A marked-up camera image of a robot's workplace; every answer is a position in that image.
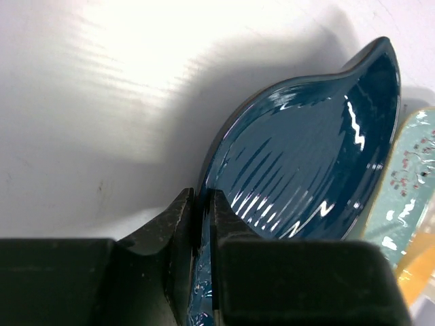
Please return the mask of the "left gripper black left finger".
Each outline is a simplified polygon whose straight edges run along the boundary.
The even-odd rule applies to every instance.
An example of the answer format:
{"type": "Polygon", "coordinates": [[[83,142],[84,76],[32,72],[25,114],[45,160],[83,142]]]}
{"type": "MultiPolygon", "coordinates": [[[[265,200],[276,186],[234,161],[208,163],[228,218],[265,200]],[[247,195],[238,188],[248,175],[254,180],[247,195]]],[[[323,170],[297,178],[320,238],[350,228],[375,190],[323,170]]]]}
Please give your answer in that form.
{"type": "Polygon", "coordinates": [[[184,325],[194,191],[121,240],[1,240],[2,325],[184,325]]]}

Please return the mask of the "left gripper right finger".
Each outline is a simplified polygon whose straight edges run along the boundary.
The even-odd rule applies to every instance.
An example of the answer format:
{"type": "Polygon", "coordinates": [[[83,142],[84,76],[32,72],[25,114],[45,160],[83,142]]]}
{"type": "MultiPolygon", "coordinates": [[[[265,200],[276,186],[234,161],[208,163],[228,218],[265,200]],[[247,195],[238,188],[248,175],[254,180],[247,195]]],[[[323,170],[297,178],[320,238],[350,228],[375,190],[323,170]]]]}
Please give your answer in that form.
{"type": "Polygon", "coordinates": [[[411,325],[387,260],[362,241],[271,240],[210,200],[216,325],[411,325]]]}

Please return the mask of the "dark blue leaf plate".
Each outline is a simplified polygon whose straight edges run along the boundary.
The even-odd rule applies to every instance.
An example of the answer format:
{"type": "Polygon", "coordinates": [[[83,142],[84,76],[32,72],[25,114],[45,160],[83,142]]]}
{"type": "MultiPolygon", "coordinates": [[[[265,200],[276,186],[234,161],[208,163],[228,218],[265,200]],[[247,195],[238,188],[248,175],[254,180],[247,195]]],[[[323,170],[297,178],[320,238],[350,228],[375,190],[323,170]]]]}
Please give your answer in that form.
{"type": "Polygon", "coordinates": [[[380,179],[397,127],[400,70],[387,37],[343,68],[251,96],[207,153],[195,205],[189,325],[212,325],[210,198],[264,238],[342,240],[380,179]]]}

